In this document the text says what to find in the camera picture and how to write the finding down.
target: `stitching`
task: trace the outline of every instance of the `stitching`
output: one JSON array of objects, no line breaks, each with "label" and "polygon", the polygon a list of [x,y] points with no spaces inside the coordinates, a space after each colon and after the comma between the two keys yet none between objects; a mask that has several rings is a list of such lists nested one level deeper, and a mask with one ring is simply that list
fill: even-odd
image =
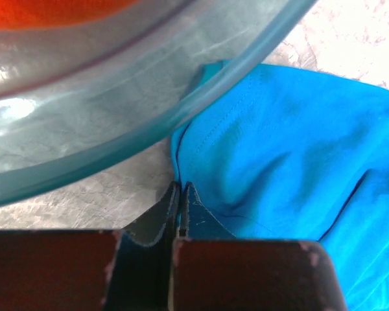
[{"label": "stitching", "polygon": [[239,106],[243,100],[245,99],[245,97],[247,95],[249,95],[250,93],[250,90],[251,90],[251,79],[250,79],[250,76],[247,76],[247,79],[248,79],[248,90],[245,92],[244,96],[238,101],[238,103],[236,103],[236,105],[233,105],[232,108],[228,111],[228,113],[219,121],[219,123],[217,125],[215,125],[215,127],[206,135],[205,139],[202,141],[202,143],[199,145],[199,147],[196,149],[196,151],[194,152],[191,160],[190,160],[190,164],[189,164],[189,170],[192,169],[193,167],[193,162],[195,161],[195,157],[198,155],[200,149],[206,144],[206,141],[212,136],[212,134],[216,131],[216,129],[229,117],[229,115],[232,113],[232,111],[237,107]]},{"label": "stitching", "polygon": [[[259,81],[261,81],[261,80],[263,79],[263,75],[264,75],[264,72],[260,72],[260,73],[259,73],[259,79],[258,79]],[[246,92],[247,95],[249,95],[250,90],[251,90],[251,83],[250,83],[250,85],[248,86],[248,91]],[[254,96],[253,99],[252,99],[247,105],[245,105],[245,107],[243,107],[243,109],[239,112],[239,114],[243,113],[247,108],[249,108],[250,106],[252,106],[253,104],[255,104],[256,101],[257,101],[257,98],[260,98],[260,97],[259,97],[259,96]],[[278,102],[279,102],[279,100],[274,101],[274,105],[278,104]],[[220,138],[223,136],[223,134],[224,134],[224,133],[221,133],[221,134],[215,139],[215,141],[213,142],[212,146],[214,146],[214,145],[216,144],[216,142],[218,141],[218,139],[220,139]]]}]

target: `orange liquid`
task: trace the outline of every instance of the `orange liquid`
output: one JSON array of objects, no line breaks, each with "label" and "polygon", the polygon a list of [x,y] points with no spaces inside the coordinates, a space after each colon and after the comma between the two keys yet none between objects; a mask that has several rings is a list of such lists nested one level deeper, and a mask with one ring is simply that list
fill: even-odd
[{"label": "orange liquid", "polygon": [[106,17],[138,0],[0,0],[0,30],[51,28]]}]

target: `clear glass bowl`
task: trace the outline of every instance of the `clear glass bowl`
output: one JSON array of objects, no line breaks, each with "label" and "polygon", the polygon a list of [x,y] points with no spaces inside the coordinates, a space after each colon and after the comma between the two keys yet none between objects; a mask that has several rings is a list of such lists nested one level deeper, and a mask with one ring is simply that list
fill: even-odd
[{"label": "clear glass bowl", "polygon": [[[102,21],[0,32],[0,205],[112,166],[235,85],[315,0],[140,0]],[[195,91],[202,66],[232,59]]]}]

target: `blue cloth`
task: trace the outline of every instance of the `blue cloth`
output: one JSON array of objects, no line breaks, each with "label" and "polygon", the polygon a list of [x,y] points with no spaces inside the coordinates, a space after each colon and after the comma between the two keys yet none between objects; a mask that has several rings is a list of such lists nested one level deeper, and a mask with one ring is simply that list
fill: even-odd
[{"label": "blue cloth", "polygon": [[350,310],[389,310],[389,91],[259,65],[171,152],[176,180],[235,236],[317,240]]}]

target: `fabric fold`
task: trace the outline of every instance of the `fabric fold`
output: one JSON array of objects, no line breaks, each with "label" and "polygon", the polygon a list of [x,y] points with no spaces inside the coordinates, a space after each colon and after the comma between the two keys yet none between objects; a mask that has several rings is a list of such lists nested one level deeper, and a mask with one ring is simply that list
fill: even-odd
[{"label": "fabric fold", "polygon": [[350,310],[389,308],[389,91],[259,65],[178,129],[171,152],[176,180],[230,232],[318,240]]}]

